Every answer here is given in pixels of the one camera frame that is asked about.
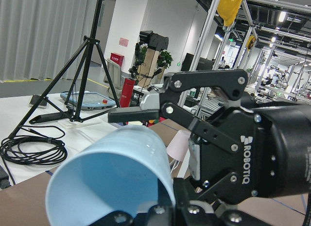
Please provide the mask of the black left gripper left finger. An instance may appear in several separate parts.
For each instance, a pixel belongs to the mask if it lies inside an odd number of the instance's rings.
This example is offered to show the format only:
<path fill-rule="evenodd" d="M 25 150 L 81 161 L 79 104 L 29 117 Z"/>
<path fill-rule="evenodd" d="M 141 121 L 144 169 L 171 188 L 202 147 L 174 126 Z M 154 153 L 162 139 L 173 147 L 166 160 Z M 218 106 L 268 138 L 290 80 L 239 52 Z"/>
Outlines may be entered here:
<path fill-rule="evenodd" d="M 90 224 L 90 226 L 133 226 L 133 217 L 124 211 L 113 211 L 99 220 Z"/>

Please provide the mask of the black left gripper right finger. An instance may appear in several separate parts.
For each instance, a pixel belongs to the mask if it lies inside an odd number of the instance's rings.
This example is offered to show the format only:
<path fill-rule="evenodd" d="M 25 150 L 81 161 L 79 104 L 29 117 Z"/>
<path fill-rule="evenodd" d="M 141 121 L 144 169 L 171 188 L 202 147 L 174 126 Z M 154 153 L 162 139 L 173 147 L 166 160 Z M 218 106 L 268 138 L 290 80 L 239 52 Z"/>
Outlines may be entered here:
<path fill-rule="evenodd" d="M 232 226 L 309 226 L 310 203 L 214 203 L 215 214 Z"/>

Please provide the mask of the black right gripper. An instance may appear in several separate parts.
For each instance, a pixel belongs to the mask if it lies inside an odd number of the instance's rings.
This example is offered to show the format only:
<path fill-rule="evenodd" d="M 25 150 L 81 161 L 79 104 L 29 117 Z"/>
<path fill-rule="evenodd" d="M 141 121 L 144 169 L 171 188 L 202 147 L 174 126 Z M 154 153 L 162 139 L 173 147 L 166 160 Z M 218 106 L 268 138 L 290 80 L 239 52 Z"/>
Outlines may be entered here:
<path fill-rule="evenodd" d="M 159 226 L 230 226 L 214 203 L 238 204 L 311 190 L 311 107 L 272 102 L 212 116 L 192 132 L 190 174 L 174 178 L 172 200 L 158 180 Z"/>

